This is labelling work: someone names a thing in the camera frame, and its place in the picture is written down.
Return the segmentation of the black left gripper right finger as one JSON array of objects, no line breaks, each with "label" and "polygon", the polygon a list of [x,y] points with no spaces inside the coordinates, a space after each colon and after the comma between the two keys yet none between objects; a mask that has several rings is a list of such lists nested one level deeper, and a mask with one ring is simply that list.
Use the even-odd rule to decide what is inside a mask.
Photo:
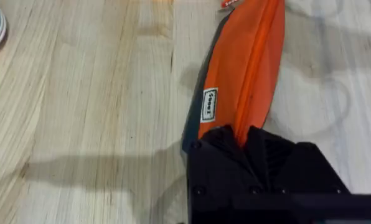
[{"label": "black left gripper right finger", "polygon": [[268,192],[279,194],[350,194],[321,150],[311,142],[292,142],[250,127],[247,159]]}]

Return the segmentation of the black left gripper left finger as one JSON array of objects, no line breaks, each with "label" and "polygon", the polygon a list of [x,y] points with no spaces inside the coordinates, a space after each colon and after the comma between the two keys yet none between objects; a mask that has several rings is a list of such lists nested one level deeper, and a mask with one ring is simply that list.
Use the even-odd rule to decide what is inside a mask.
[{"label": "black left gripper left finger", "polygon": [[268,133],[252,126],[245,144],[226,125],[205,133],[188,150],[191,223],[268,223],[261,206],[268,191]]}]

